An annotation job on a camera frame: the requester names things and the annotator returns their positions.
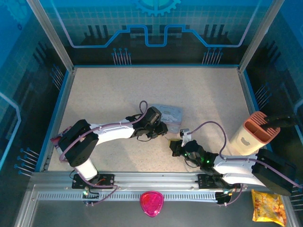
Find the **enclosure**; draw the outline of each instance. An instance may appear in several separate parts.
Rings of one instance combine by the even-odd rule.
[[[298,124],[266,148],[296,164],[302,182],[302,7],[300,0],[0,0],[1,226],[276,226],[251,221],[250,191],[264,187],[248,185],[236,203],[217,207],[219,190],[199,189],[201,171],[172,157],[173,133],[96,146],[92,162],[115,174],[119,189],[86,208],[83,190],[71,188],[73,168],[50,139],[80,119],[138,114],[146,100],[182,108],[182,129],[219,123],[223,154],[238,156],[230,140],[250,114],[293,114]],[[193,139],[213,153],[224,143],[211,124]],[[138,205],[150,190],[165,197],[154,219]],[[295,199],[283,196],[288,227],[303,221],[296,190]]]

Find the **pink lid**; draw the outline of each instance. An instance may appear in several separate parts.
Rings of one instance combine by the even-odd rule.
[[[140,205],[145,214],[150,217],[157,216],[164,203],[164,196],[160,192],[145,192],[140,197]]]

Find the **plastic bag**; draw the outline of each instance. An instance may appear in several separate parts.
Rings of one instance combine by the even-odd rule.
[[[286,225],[286,213],[280,195],[251,190],[254,204],[253,221],[276,222]]]

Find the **speckled work surface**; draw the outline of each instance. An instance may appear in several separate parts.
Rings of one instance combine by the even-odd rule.
[[[79,119],[109,123],[138,114],[141,100],[183,108],[181,128],[195,129],[216,121],[228,139],[249,116],[236,69],[212,68],[94,68],[78,69],[60,131]],[[186,172],[198,171],[172,157],[166,135],[149,142],[119,139],[95,147],[91,160],[99,171]],[[219,152],[221,130],[208,124],[193,134],[206,151]],[[229,144],[223,152],[239,155]],[[54,150],[48,170],[70,171]]]

